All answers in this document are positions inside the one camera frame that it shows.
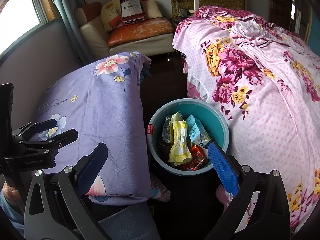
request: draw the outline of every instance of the blue sleeve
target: blue sleeve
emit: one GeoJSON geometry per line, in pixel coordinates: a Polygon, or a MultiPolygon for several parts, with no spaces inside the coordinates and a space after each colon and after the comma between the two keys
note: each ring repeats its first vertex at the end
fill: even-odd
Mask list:
{"type": "Polygon", "coordinates": [[[0,206],[7,215],[12,225],[23,235],[23,216],[16,212],[5,199],[3,192],[0,193],[0,206]]]}

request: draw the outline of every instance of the trash can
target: trash can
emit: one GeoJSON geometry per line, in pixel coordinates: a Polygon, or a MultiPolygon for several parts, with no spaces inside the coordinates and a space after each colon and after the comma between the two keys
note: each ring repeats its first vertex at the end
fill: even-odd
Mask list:
{"type": "Polygon", "coordinates": [[[229,130],[226,120],[222,114],[220,114],[219,111],[210,104],[191,98],[174,100],[165,104],[156,111],[148,125],[147,142],[150,152],[154,159],[164,169],[173,174],[180,176],[194,176],[205,173],[213,168],[210,161],[197,171],[180,171],[167,165],[158,155],[159,139],[162,137],[162,127],[165,118],[167,115],[175,114],[178,111],[180,111],[184,120],[186,120],[190,114],[198,118],[207,133],[212,134],[213,139],[220,145],[224,152],[226,152],[229,145],[229,130]]]}

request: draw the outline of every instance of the floor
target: floor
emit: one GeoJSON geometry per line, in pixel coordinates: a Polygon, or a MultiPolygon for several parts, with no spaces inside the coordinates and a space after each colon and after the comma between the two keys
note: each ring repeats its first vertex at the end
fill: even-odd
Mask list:
{"type": "MultiPolygon", "coordinates": [[[[187,97],[187,76],[182,72],[181,57],[174,53],[172,58],[172,61],[166,61],[166,55],[151,58],[152,76],[145,78],[140,90],[145,127],[161,106],[187,97]]],[[[169,202],[148,201],[154,206],[153,218],[161,239],[203,239],[223,211],[223,205],[215,196],[220,184],[217,173],[211,170],[193,177],[180,177],[167,172],[153,159],[150,169],[171,191],[169,202]]]]}

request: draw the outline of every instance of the human hand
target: human hand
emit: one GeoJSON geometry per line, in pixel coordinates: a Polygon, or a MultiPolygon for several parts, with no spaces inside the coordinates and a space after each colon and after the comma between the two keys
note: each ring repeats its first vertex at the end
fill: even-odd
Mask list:
{"type": "Polygon", "coordinates": [[[7,202],[12,206],[18,206],[17,201],[20,199],[19,191],[14,187],[9,187],[7,182],[4,182],[2,187],[3,195],[7,202]]]}

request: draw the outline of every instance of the sofa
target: sofa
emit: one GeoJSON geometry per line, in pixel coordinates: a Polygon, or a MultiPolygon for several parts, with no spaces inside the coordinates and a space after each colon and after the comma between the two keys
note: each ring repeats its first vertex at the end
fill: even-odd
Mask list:
{"type": "Polygon", "coordinates": [[[138,51],[146,56],[174,51],[174,28],[165,17],[106,32],[100,20],[101,8],[101,3],[95,2],[74,11],[80,34],[95,60],[125,51],[138,51]]]}

